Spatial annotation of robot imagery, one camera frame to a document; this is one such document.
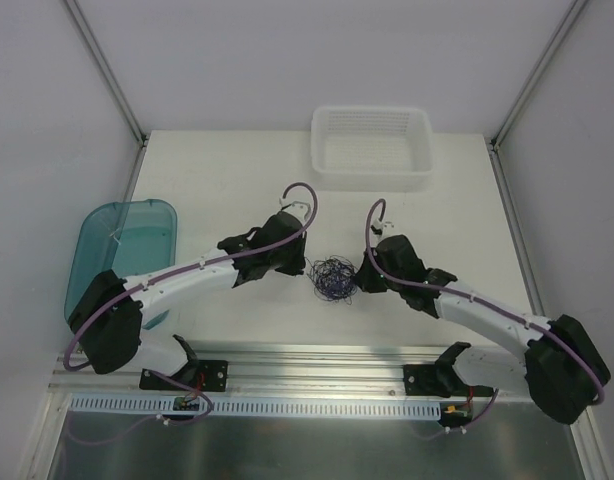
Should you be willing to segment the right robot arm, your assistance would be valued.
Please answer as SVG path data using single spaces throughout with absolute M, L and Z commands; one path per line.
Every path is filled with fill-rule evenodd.
M 415 374 L 414 387 L 424 395 L 449 398 L 470 387 L 515 391 L 566 425 L 605 399 L 611 374 L 580 321 L 518 313 L 468 290 L 455 275 L 426 267 L 404 235 L 366 245 L 354 281 L 365 293 L 392 291 L 409 308 L 500 347 L 492 353 L 468 342 L 453 343 Z

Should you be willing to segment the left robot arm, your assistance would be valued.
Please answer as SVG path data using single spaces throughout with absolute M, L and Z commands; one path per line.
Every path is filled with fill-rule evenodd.
M 69 317 L 74 338 L 64 368 L 90 367 L 106 375 L 134 365 L 147 374 L 150 388 L 200 386 L 203 364 L 189 343 L 179 334 L 160 334 L 150 322 L 183 301 L 237 288 L 270 271 L 302 274 L 309 224 L 280 211 L 263 226 L 222 240 L 192 263 L 126 278 L 112 270 L 97 274 Z

